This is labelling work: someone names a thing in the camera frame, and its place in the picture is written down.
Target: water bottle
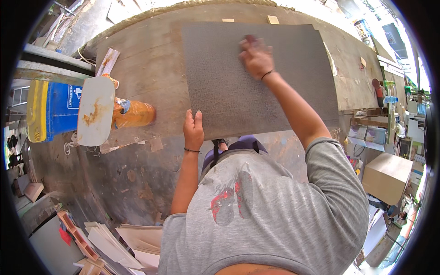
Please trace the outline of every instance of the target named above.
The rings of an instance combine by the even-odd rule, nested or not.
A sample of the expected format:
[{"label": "water bottle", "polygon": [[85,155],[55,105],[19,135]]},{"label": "water bottle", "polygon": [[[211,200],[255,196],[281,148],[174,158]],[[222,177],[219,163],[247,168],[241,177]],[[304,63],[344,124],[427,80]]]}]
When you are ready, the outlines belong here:
[{"label": "water bottle", "polygon": [[397,97],[395,97],[395,96],[391,96],[391,95],[387,95],[385,98],[384,98],[384,103],[396,103],[396,102],[398,102],[399,101],[399,99],[397,98]]}]

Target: red cloth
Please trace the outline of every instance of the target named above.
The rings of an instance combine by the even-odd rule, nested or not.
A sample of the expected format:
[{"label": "red cloth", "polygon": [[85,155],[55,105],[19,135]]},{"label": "red cloth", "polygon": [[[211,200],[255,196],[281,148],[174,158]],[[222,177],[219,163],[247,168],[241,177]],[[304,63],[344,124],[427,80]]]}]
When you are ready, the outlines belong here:
[{"label": "red cloth", "polygon": [[72,238],[69,236],[69,234],[66,231],[64,231],[61,227],[59,228],[58,231],[59,234],[61,235],[62,240],[65,241],[68,246],[70,246],[70,242],[72,241]]}]

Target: black wristband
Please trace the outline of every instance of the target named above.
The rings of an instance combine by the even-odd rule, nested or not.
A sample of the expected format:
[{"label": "black wristband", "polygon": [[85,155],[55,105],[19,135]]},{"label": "black wristband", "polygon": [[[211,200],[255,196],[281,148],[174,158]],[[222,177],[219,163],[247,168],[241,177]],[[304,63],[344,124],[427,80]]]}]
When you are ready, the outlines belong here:
[{"label": "black wristband", "polygon": [[272,70],[268,71],[267,73],[265,73],[265,74],[261,77],[260,80],[263,80],[263,77],[265,77],[267,74],[270,74],[270,73],[273,72],[273,71],[274,71],[274,69],[272,69]]},{"label": "black wristband", "polygon": [[196,153],[200,153],[200,151],[194,151],[194,150],[190,150],[190,149],[188,149],[188,148],[186,148],[186,147],[184,148],[184,150],[185,150],[185,151],[190,151],[190,152],[196,152]]}]

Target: hand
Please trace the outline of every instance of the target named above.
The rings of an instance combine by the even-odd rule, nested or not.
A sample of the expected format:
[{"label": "hand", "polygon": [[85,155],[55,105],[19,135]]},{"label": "hand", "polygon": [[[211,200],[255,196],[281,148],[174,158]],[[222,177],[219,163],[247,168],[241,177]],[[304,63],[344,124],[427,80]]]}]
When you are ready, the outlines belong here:
[{"label": "hand", "polygon": [[256,80],[260,80],[267,72],[274,69],[272,47],[266,47],[262,38],[255,39],[247,35],[240,42],[243,52],[238,57],[244,62],[246,70]]},{"label": "hand", "polygon": [[202,112],[197,111],[193,118],[192,111],[189,109],[183,124],[183,135],[185,136],[185,147],[189,150],[199,151],[205,140],[205,133],[202,127]]}]

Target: workbench surface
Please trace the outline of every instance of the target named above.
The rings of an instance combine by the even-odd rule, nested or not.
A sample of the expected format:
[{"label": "workbench surface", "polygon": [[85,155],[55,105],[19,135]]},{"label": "workbench surface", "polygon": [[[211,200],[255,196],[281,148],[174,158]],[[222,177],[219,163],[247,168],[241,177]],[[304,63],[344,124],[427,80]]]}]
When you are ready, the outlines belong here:
[{"label": "workbench surface", "polygon": [[[382,80],[376,53],[345,31],[283,7],[251,4],[188,7],[137,22],[98,43],[97,64],[101,64],[108,48],[121,53],[111,72],[112,78],[120,82],[116,96],[149,103],[157,110],[152,125],[112,130],[101,151],[107,153],[139,141],[182,134],[185,111],[191,107],[180,34],[183,23],[234,18],[235,22],[265,24],[267,15],[277,16],[280,24],[312,24],[319,30],[337,68],[334,82],[339,110],[378,107],[371,85],[373,78]],[[361,57],[366,68],[361,68]]]}]

